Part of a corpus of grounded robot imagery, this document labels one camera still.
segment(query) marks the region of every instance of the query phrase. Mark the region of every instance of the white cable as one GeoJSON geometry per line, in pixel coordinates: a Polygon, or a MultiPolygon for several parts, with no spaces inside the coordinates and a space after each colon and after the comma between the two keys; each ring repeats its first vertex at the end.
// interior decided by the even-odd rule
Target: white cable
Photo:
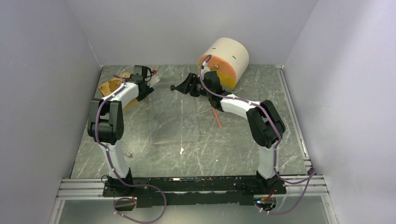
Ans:
{"type": "Polygon", "coordinates": [[[275,207],[275,209],[277,209],[278,211],[281,209],[281,207],[282,207],[284,201],[286,201],[286,198],[287,198],[287,196],[288,196],[287,192],[289,192],[290,187],[291,187],[291,185],[289,185],[288,187],[286,187],[286,196],[283,197],[283,200],[282,200],[281,205],[280,205],[279,207],[275,207]]]}

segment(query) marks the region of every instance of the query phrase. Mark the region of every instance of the orange stick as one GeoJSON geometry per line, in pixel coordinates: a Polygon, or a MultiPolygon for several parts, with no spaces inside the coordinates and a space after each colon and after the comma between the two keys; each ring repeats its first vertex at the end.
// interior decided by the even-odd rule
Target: orange stick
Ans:
{"type": "Polygon", "coordinates": [[[213,111],[214,117],[216,118],[217,123],[219,124],[220,129],[223,129],[223,127],[221,126],[221,123],[220,123],[220,119],[217,116],[216,110],[213,107],[212,107],[212,111],[213,111]]]}

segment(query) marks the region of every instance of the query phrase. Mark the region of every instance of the yellow object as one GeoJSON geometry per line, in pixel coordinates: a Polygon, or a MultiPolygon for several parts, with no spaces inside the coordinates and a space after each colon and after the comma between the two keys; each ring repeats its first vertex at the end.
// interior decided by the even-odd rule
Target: yellow object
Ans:
{"type": "Polygon", "coordinates": [[[234,78],[230,75],[227,75],[226,73],[224,73],[220,70],[217,70],[215,68],[211,68],[211,71],[217,71],[217,76],[220,78],[221,85],[226,86],[230,89],[233,89],[235,87],[236,82],[237,82],[236,78],[234,78]]]}
{"type": "MultiPolygon", "coordinates": [[[[128,72],[123,72],[121,73],[121,77],[123,78],[129,78],[131,77],[131,74],[128,72]]],[[[98,87],[99,92],[104,96],[107,97],[108,95],[110,95],[112,92],[114,92],[116,89],[118,89],[118,87],[121,85],[122,80],[119,78],[112,78],[109,81],[103,83],[102,85],[100,85],[98,87]]],[[[133,99],[131,100],[125,107],[124,110],[127,109],[128,107],[135,105],[136,103],[138,103],[137,99],[133,99]]]]}

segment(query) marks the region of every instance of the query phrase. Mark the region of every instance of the red wire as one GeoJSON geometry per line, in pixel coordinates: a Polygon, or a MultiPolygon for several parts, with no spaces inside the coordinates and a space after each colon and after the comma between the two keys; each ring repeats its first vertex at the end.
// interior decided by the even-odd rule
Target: red wire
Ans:
{"type": "Polygon", "coordinates": [[[271,191],[271,193],[268,195],[268,197],[264,197],[264,198],[262,198],[262,200],[263,200],[263,201],[268,200],[274,193],[275,193],[275,189],[273,189],[273,190],[271,191]]]}

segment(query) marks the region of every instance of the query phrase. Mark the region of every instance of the white wall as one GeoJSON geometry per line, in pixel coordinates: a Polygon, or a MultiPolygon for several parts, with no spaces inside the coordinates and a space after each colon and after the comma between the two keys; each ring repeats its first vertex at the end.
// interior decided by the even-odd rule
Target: white wall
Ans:
{"type": "Polygon", "coordinates": [[[285,65],[340,223],[396,220],[396,2],[319,0],[285,65]]]}
{"type": "Polygon", "coordinates": [[[64,0],[1,1],[0,223],[48,223],[99,73],[64,0]]]}
{"type": "Polygon", "coordinates": [[[102,64],[191,64],[220,37],[284,64],[317,0],[67,0],[102,64]]]}

